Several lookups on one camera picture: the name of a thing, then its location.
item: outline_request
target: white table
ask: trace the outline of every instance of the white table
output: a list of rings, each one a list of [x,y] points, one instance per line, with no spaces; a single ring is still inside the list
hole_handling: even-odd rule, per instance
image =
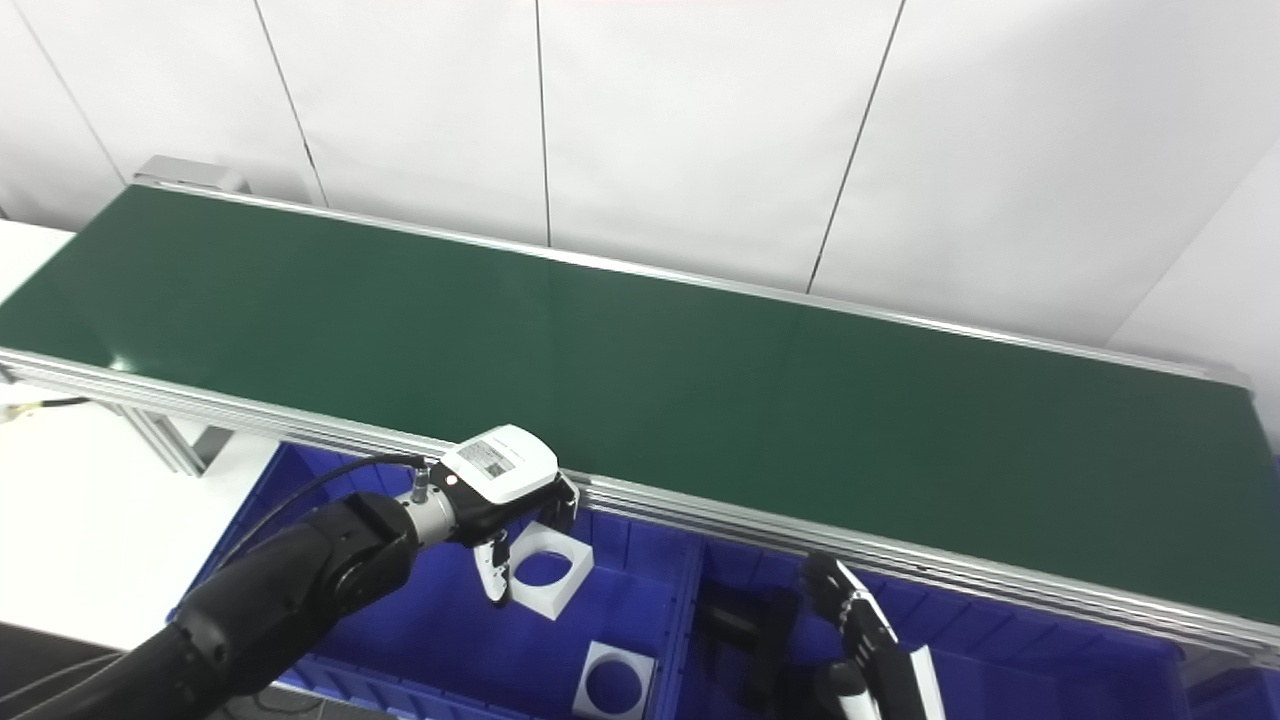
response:
[[[0,220],[0,301],[69,238]],[[0,405],[49,397],[0,383]],[[137,646],[164,624],[275,447],[237,433],[191,478],[96,404],[0,424],[0,621]]]

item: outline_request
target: white wall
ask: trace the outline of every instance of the white wall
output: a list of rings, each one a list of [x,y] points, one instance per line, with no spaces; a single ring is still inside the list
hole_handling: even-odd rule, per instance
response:
[[[187,156],[1234,365],[1277,438],[1277,37],[1276,0],[0,0],[0,208],[78,228]]]
[[[1231,364],[1280,450],[1280,142],[1147,293],[1110,346]]]
[[[174,155],[323,201],[253,3],[14,3],[124,177]]]
[[[81,227],[122,187],[22,15],[0,1],[0,209],[28,223]]]

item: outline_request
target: conveyor belt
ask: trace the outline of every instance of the conveyor belt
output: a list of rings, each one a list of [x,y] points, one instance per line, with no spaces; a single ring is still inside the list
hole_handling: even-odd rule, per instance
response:
[[[179,187],[125,191],[0,346],[38,384],[343,451],[516,421],[622,514],[1280,647],[1266,443],[1192,368]]]

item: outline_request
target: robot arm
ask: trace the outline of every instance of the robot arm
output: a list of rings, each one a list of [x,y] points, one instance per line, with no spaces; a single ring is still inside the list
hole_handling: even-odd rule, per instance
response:
[[[543,510],[567,529],[576,514],[577,491],[556,462],[532,434],[503,425],[460,445],[401,497],[357,492],[320,506],[216,570],[136,650],[19,719],[205,717],[264,689],[339,619],[403,585],[417,552],[440,542],[476,548],[500,605],[502,528]]]
[[[815,694],[847,720],[945,720],[928,646],[904,650],[876,597],[844,562],[810,555],[803,577],[814,610],[840,630],[849,659],[819,673]]]

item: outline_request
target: floor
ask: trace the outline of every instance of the floor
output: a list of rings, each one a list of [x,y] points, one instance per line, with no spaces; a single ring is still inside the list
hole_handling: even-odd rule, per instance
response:
[[[95,659],[111,652],[104,647],[0,623],[0,717],[13,717],[83,680],[101,667],[101,664],[93,662]],[[83,669],[67,671],[67,669],[81,664],[84,664]],[[65,675],[51,678],[38,688],[32,688],[31,692],[17,694],[20,688],[61,671],[65,671]],[[380,720],[392,716],[340,702],[268,688],[257,697],[232,698],[209,720]]]

